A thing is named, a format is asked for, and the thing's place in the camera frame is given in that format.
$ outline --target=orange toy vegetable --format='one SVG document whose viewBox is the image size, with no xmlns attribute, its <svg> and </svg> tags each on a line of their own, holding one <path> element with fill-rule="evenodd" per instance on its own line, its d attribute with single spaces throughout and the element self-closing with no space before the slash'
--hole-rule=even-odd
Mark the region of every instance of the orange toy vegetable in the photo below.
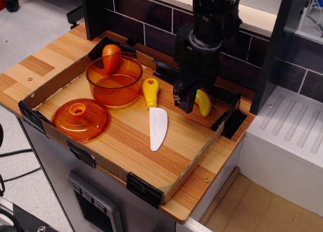
<svg viewBox="0 0 323 232">
<path fill-rule="evenodd" d="M 102 56 L 108 55 L 119 55 L 111 56 L 103 59 L 104 70 L 108 75 L 112 74 L 120 62 L 121 50 L 117 45 L 109 44 L 106 45 L 102 51 Z"/>
</svg>

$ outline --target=cardboard tray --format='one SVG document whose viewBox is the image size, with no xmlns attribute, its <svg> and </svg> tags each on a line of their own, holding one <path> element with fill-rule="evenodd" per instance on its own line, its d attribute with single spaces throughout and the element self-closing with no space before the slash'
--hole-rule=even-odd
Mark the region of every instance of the cardboard tray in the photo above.
<svg viewBox="0 0 323 232">
<path fill-rule="evenodd" d="M 143 65 L 151 67 L 144 70 L 142 80 L 153 77 L 155 64 L 152 58 L 104 38 L 88 55 L 21 100 L 19 108 L 29 125 L 158 208 L 159 204 L 165 204 L 172 197 L 216 143 L 224 122 L 219 123 L 216 131 L 209 127 L 223 114 L 218 110 L 227 110 L 230 105 L 216 103 L 217 111 L 213 108 L 207 118 L 200 115 L 198 108 L 186 114 L 174 107 L 173 86 L 160 80 L 158 106 L 167 111 L 169 127 L 157 152 L 150 150 L 149 111 L 142 93 L 134 104 L 110 110 L 111 123 L 104 134 L 85 144 L 75 141 L 55 129 L 50 122 L 51 116 L 68 101 L 93 98 L 84 72 L 91 61 L 101 56 L 103 47 L 110 43 L 118 44 L 122 51 L 132 53 Z"/>
</svg>

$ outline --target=yellow knife handle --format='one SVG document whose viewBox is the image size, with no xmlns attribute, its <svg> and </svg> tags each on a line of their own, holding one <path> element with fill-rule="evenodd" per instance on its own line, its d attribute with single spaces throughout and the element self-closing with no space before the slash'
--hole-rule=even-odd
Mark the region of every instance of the yellow knife handle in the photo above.
<svg viewBox="0 0 323 232">
<path fill-rule="evenodd" d="M 159 92 L 159 82 L 154 78 L 145 79 L 142 84 L 143 95 L 145 96 L 147 108 L 157 107 L 157 94 Z"/>
</svg>

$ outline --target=white knife blade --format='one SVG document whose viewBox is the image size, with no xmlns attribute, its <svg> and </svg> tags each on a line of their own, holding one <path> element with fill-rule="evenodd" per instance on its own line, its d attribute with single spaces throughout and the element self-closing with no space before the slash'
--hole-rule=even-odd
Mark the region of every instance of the white knife blade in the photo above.
<svg viewBox="0 0 323 232">
<path fill-rule="evenodd" d="M 168 127 L 167 112 L 158 107 L 149 108 L 150 149 L 156 152 L 162 145 Z"/>
</svg>

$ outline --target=orange lid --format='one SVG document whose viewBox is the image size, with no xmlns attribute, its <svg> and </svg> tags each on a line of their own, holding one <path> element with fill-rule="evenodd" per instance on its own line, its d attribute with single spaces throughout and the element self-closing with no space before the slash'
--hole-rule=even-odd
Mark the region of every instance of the orange lid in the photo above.
<svg viewBox="0 0 323 232">
<path fill-rule="evenodd" d="M 51 122 L 58 130 L 85 143 L 103 133 L 110 123 L 108 108 L 91 99 L 77 99 L 58 108 Z"/>
</svg>

